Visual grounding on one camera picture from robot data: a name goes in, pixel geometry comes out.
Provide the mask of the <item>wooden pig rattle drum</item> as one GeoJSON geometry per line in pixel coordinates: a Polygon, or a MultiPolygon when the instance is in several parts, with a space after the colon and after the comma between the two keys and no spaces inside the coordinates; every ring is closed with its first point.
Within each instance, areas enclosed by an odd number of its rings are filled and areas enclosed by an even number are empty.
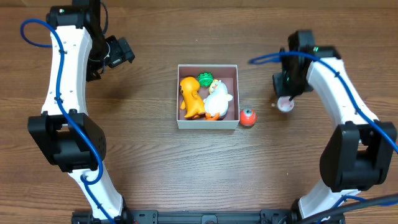
{"type": "Polygon", "coordinates": [[[295,103],[294,100],[290,100],[289,96],[281,96],[275,103],[272,103],[272,106],[283,113],[288,113],[293,110],[295,103]]]}

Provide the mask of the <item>orange round ball toy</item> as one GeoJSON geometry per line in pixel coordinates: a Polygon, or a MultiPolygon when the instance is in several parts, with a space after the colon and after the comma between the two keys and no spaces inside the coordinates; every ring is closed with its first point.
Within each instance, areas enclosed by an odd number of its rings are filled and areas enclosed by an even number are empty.
{"type": "Polygon", "coordinates": [[[240,112],[240,124],[246,127],[254,126],[257,121],[257,114],[252,108],[245,108],[240,112]]]}

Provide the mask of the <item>white plush duck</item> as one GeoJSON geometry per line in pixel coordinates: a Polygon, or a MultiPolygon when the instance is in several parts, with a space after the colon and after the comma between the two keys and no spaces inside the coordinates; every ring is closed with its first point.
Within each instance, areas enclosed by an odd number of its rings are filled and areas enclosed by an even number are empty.
{"type": "Polygon", "coordinates": [[[214,79],[209,87],[210,94],[203,100],[205,106],[205,119],[216,121],[224,119],[229,108],[229,102],[233,95],[228,93],[227,86],[221,81],[214,79]]]}

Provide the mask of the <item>green round toy wheel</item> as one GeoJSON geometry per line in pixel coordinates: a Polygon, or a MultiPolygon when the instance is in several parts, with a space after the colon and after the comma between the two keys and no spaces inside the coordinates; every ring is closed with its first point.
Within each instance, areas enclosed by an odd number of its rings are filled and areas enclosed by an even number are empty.
{"type": "Polygon", "coordinates": [[[199,74],[197,79],[198,79],[200,86],[203,86],[203,87],[209,87],[213,83],[213,80],[214,80],[213,75],[208,72],[199,74]]]}

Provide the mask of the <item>orange dinosaur toy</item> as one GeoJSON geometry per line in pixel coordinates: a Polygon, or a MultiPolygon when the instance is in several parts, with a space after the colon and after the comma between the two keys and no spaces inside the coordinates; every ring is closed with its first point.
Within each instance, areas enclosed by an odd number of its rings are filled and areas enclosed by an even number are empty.
{"type": "Polygon", "coordinates": [[[180,104],[180,109],[186,111],[184,118],[198,119],[206,113],[203,99],[198,93],[200,87],[199,81],[194,77],[186,77],[181,80],[179,90],[183,101],[180,104]]]}

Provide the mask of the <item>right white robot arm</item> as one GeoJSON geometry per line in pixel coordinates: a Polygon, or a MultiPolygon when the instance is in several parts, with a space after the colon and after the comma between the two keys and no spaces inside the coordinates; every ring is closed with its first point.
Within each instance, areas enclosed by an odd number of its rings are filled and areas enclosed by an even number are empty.
{"type": "Polygon", "coordinates": [[[294,220],[343,223],[342,203],[385,181],[397,129],[365,105],[333,46],[317,46],[310,30],[289,35],[288,45],[277,53],[282,70],[272,77],[279,109],[290,111],[296,96],[316,91],[334,128],[320,157],[321,179],[296,201],[294,220]]]}

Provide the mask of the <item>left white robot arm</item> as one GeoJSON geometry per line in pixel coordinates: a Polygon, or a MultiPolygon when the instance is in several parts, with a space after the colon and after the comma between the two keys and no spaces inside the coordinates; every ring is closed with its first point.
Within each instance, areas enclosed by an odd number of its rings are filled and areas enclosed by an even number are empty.
{"type": "Polygon", "coordinates": [[[86,84],[106,68],[132,62],[124,38],[107,36],[108,11],[97,0],[53,6],[43,25],[50,31],[52,65],[41,112],[27,128],[47,161],[80,186],[91,211],[75,212],[72,223],[132,223],[132,213],[106,170],[106,138],[88,116],[86,84]]]}

